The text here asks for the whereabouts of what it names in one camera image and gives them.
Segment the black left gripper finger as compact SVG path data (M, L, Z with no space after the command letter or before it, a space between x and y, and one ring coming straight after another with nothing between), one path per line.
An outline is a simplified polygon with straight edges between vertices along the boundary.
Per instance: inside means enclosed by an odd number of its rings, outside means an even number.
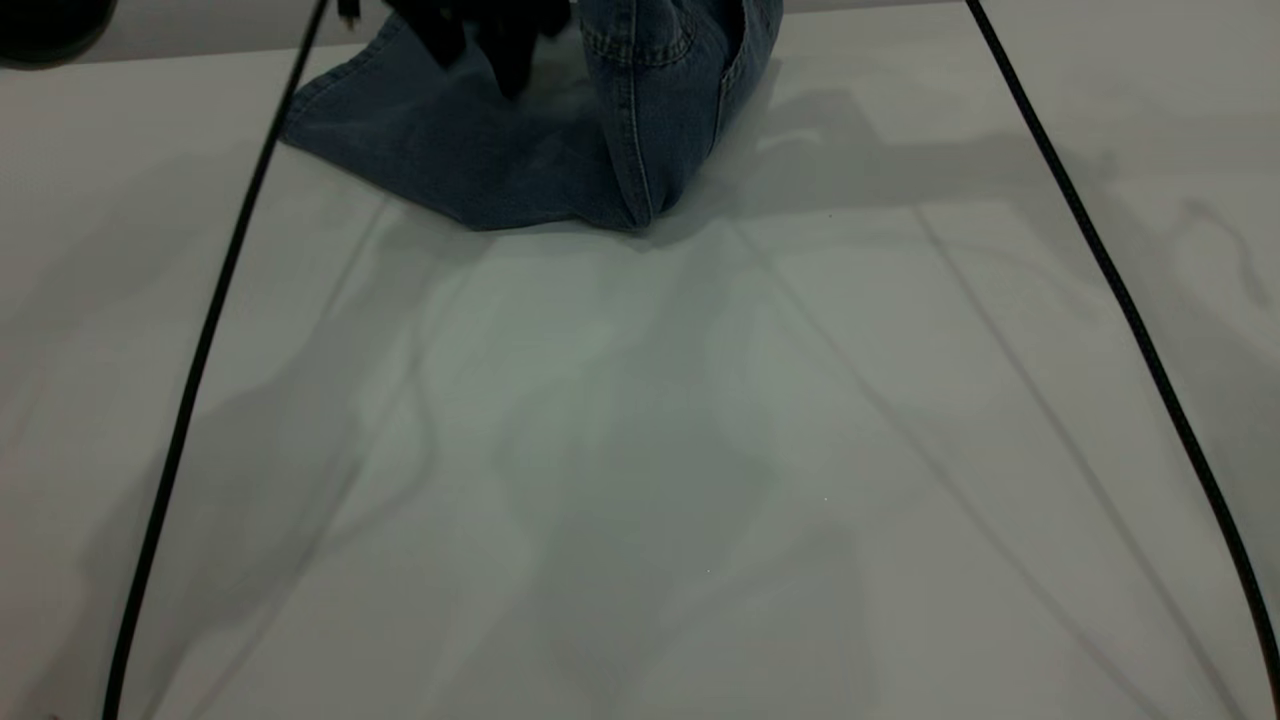
M404 0L385 4L413 31L439 67L448 69L465 53L465 20L457 10L457 1Z
M472 1L475 40L500 94L516 99L529 86L539 38L554 38L572 14L570 1Z

